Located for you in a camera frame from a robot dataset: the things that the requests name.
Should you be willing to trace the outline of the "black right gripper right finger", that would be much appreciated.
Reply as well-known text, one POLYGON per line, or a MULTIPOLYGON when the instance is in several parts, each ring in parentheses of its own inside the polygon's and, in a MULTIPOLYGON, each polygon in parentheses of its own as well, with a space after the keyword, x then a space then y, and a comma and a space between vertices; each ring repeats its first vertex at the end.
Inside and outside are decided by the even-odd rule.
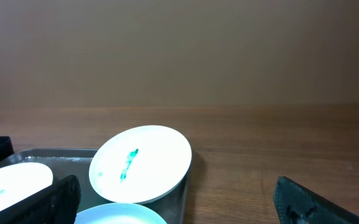
POLYGON ((273 195, 281 224, 359 224, 359 216, 280 176, 273 195))

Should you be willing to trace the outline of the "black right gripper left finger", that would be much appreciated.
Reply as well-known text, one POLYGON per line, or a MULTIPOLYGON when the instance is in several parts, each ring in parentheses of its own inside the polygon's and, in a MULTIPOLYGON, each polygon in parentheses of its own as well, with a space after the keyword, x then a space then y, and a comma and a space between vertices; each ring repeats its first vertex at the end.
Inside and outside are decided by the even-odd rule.
POLYGON ((81 197, 78 177, 68 175, 0 211, 0 224, 73 224, 81 197))

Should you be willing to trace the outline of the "white plate tray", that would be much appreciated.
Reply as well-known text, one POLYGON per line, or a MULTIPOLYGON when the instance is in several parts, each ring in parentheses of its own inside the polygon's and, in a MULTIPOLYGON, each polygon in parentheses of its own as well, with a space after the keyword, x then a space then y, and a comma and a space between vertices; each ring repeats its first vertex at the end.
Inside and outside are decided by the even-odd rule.
POLYGON ((155 211, 134 203, 107 203, 77 213, 74 224, 166 224, 155 211))
POLYGON ((52 170, 37 162, 0 168, 0 211, 52 185, 53 179, 52 170))

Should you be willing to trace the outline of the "white plate tray corner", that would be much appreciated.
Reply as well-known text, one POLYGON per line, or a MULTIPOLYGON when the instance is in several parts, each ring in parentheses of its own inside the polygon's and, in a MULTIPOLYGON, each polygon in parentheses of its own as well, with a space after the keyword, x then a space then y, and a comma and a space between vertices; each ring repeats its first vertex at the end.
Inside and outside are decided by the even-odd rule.
POLYGON ((89 180, 101 197, 145 204, 173 191, 192 161, 190 143, 180 132, 158 125, 123 131, 93 156, 89 180))

